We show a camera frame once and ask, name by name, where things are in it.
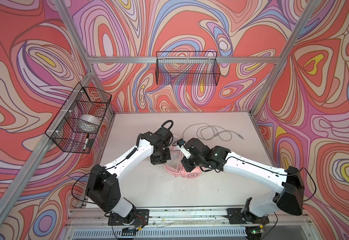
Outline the pink cat-ear headphones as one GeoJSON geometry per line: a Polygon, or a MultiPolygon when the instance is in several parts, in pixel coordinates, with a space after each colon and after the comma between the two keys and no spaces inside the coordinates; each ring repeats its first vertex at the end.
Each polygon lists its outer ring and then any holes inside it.
{"type": "Polygon", "coordinates": [[[176,165],[164,164],[163,167],[170,175],[174,177],[181,177],[184,179],[196,179],[201,176],[202,171],[198,168],[193,169],[191,172],[187,172],[185,170],[185,167],[181,162],[184,157],[184,154],[180,150],[178,150],[176,147],[170,147],[169,150],[171,161],[176,161],[176,165]]]}

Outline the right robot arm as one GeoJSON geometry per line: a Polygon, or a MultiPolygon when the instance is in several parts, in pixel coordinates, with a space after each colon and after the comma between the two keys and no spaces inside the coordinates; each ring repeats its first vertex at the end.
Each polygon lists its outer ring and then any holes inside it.
{"type": "Polygon", "coordinates": [[[267,166],[221,146],[211,149],[197,138],[187,142],[180,139],[174,146],[183,153],[182,165],[188,173],[195,168],[200,168],[203,172],[233,173],[270,189],[269,193],[259,198],[250,197],[246,200],[239,213],[240,223],[267,223],[268,214],[278,211],[293,216],[302,215],[305,202],[305,185],[301,176],[303,168],[267,166]]]}

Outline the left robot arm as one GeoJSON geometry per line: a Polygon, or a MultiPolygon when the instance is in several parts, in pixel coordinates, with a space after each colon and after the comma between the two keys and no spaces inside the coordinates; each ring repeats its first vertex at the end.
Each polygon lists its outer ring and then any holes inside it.
{"type": "Polygon", "coordinates": [[[166,163],[170,159],[172,141],[170,131],[139,134],[136,144],[126,153],[105,166],[95,165],[90,170],[85,196],[105,213],[134,217],[135,206],[122,196],[120,182],[146,158],[151,158],[154,165],[166,163]]]}

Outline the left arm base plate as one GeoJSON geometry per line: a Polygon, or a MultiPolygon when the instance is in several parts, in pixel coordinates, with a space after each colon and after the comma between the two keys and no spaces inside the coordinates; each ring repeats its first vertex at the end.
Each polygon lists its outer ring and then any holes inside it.
{"type": "Polygon", "coordinates": [[[145,226],[149,221],[149,209],[133,209],[126,217],[110,212],[105,214],[108,217],[109,226],[145,226]]]}

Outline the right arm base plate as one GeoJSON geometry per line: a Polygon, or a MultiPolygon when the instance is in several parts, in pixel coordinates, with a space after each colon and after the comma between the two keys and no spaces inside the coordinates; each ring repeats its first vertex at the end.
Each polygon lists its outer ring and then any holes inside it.
{"type": "Polygon", "coordinates": [[[270,221],[268,216],[257,217],[243,208],[228,208],[227,214],[224,216],[230,224],[255,224],[267,225],[270,221]]]}

